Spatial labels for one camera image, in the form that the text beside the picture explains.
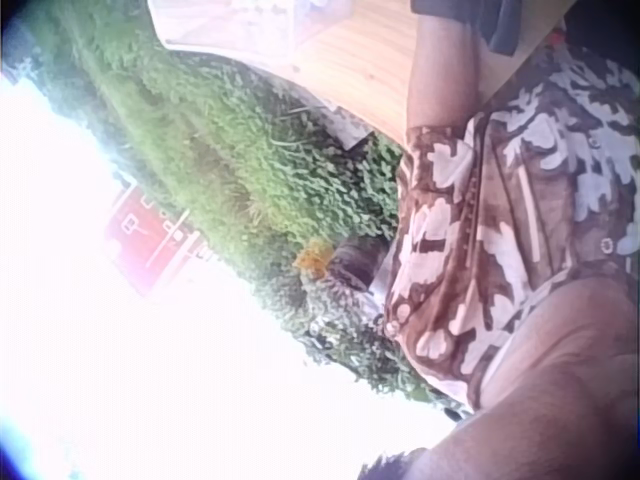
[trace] red building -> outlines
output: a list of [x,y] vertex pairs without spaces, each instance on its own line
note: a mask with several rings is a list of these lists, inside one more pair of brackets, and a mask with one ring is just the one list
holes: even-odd
[[171,218],[135,180],[122,184],[104,239],[109,257],[140,295],[167,285],[190,259],[212,256],[200,232],[185,224],[188,210]]

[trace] sky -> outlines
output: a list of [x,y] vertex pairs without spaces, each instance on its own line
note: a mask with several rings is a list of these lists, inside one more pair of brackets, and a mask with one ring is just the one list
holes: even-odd
[[0,122],[0,441],[29,478],[352,479],[453,429],[308,361],[216,261],[138,297],[103,253],[90,133],[27,81]]

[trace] wooden surface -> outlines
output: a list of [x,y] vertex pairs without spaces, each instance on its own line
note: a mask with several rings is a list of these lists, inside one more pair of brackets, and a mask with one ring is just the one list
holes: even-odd
[[[513,57],[484,50],[480,93],[488,100],[575,0],[524,0]],[[344,107],[404,143],[405,104],[416,36],[409,0],[354,0],[353,16],[304,43],[291,65],[269,70]]]

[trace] foliage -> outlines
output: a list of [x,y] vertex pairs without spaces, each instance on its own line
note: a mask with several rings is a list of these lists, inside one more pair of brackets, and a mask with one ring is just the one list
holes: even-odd
[[41,49],[34,80],[54,109],[90,129],[165,209],[190,209],[316,361],[377,391],[434,398],[362,299],[311,280],[323,276],[327,245],[393,236],[398,146],[372,135],[347,152],[254,70],[165,50],[142,0],[50,0],[26,19]]

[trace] camouflage fabric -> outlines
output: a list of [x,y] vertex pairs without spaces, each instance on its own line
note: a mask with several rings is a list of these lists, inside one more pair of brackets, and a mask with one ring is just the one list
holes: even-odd
[[384,331],[434,387],[478,408],[496,354],[567,282],[611,277],[637,302],[638,93],[545,47],[465,132],[408,132]]

